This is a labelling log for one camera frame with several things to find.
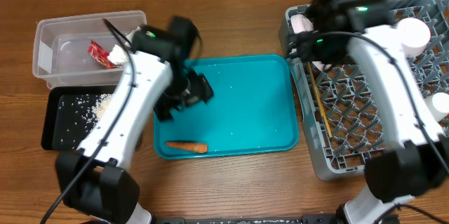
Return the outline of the large pink plate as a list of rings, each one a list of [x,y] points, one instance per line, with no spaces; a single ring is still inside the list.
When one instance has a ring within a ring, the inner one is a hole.
[[[290,22],[293,28],[293,31],[295,34],[299,34],[301,32],[308,32],[312,31],[314,29],[313,24],[303,15],[297,14],[293,15],[290,18]],[[313,65],[319,70],[319,71],[325,71],[329,70],[331,65],[324,65],[320,61],[314,61]]]

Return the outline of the wooden chopstick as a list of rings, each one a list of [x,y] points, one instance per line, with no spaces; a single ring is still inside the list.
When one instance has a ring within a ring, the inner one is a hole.
[[[310,62],[307,63],[307,67],[308,67],[309,74],[310,74],[310,77],[311,77],[311,84],[312,84],[312,87],[313,87],[313,90],[314,90],[314,94],[315,94],[316,99],[318,100],[318,99],[320,99],[320,93],[319,93],[319,89],[318,89],[318,87],[316,85],[314,72],[313,72],[313,69],[311,67],[311,63]]]
[[[316,100],[317,100],[317,103],[318,103],[318,106],[319,106],[320,115],[323,118],[324,124],[326,126],[326,130],[328,132],[328,137],[329,138],[333,138],[333,134],[332,134],[332,131],[331,131],[331,128],[330,128],[330,124],[328,122],[328,118],[326,116],[326,112],[324,110],[323,103],[321,101],[321,97],[319,95],[320,93],[319,93],[319,90],[318,90],[317,86],[314,87],[314,92],[315,92]]]

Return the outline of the orange carrot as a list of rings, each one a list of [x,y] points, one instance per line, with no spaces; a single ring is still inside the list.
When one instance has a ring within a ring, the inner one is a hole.
[[[208,146],[205,143],[166,142],[165,145],[174,149],[194,152],[198,154],[205,154],[208,151]]]

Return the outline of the white tissue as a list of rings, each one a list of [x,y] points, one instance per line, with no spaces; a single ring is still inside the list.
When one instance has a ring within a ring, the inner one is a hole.
[[[107,59],[114,67],[123,67],[128,62],[128,54],[122,47],[115,45]]]

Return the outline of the red snack wrapper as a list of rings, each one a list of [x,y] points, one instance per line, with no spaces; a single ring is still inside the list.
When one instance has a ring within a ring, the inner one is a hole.
[[[116,65],[109,60],[109,53],[93,40],[91,40],[88,47],[88,54],[107,69],[116,67]]]

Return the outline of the small pink plate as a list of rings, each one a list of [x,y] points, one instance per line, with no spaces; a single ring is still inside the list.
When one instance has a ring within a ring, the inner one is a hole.
[[[396,23],[396,29],[407,58],[415,58],[424,52],[431,38],[431,32],[423,21],[417,18],[404,18]]]

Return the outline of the white paper cup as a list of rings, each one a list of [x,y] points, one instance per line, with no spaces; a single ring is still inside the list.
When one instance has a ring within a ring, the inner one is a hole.
[[[433,118],[440,122],[449,113],[449,95],[447,93],[435,93],[424,99]]]

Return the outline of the foil ball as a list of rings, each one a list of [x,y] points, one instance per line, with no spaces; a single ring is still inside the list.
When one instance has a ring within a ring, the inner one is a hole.
[[[133,31],[131,31],[129,34],[126,35],[126,42],[128,44],[131,44],[131,41],[133,39],[133,36],[135,35],[136,32],[140,31],[141,28],[137,27],[136,29],[134,29]]]

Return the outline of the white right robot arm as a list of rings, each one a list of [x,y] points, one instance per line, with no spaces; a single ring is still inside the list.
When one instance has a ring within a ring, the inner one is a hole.
[[[443,183],[448,139],[419,94],[386,0],[313,0],[305,15],[314,28],[286,37],[287,60],[333,67],[349,56],[368,80],[388,143],[366,164],[366,186],[332,221],[379,223]]]

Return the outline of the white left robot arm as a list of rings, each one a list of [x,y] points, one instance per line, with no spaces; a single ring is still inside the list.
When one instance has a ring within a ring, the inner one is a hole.
[[[127,62],[105,113],[75,150],[55,161],[60,196],[41,219],[46,223],[59,204],[103,223],[155,223],[140,203],[140,186],[129,174],[135,149],[150,113],[169,120],[172,109],[207,103],[213,90],[206,77],[185,67],[201,41],[189,18],[173,16],[168,29],[143,25],[132,39],[103,21],[124,50]]]

